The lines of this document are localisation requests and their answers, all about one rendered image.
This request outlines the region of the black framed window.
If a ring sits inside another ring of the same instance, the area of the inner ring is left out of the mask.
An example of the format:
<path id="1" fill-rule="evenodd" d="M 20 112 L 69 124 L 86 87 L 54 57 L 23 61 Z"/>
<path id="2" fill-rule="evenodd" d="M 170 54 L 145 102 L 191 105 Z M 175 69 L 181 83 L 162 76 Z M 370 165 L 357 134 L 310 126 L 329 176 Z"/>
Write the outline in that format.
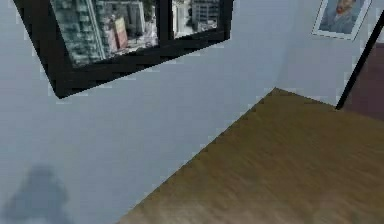
<path id="1" fill-rule="evenodd" d="M 13 0 L 65 98 L 230 38 L 233 0 Z"/>

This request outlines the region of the white framed portrait picture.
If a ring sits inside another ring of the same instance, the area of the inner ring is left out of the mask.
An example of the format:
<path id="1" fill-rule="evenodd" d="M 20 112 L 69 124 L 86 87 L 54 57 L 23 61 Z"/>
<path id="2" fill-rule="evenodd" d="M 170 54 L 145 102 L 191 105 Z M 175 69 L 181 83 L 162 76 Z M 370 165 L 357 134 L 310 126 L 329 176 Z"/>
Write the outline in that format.
<path id="1" fill-rule="evenodd" d="M 312 34 L 354 40 L 372 0 L 321 0 Z"/>

